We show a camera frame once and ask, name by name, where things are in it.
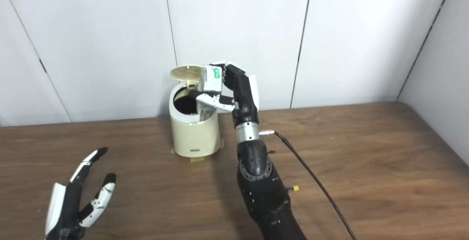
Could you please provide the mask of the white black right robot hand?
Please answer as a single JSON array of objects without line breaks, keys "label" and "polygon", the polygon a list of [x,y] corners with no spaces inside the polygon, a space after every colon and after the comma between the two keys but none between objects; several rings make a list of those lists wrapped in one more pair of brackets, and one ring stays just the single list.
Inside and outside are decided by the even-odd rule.
[{"label": "white black right robot hand", "polygon": [[214,62],[209,67],[218,69],[223,85],[233,92],[233,97],[190,90],[189,98],[210,108],[230,112],[235,128],[242,124],[258,124],[259,99],[255,75],[247,76],[246,71],[228,61]]}]

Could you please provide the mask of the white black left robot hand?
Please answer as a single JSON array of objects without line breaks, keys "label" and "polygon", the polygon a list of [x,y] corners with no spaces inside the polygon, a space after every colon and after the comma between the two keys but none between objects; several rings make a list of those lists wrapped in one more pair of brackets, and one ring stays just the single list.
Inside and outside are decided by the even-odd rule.
[{"label": "white black left robot hand", "polygon": [[67,185],[54,183],[45,222],[46,240],[80,240],[107,208],[116,185],[116,174],[108,173],[95,197],[82,209],[83,184],[91,166],[105,155],[107,147],[90,153],[80,162]]}]

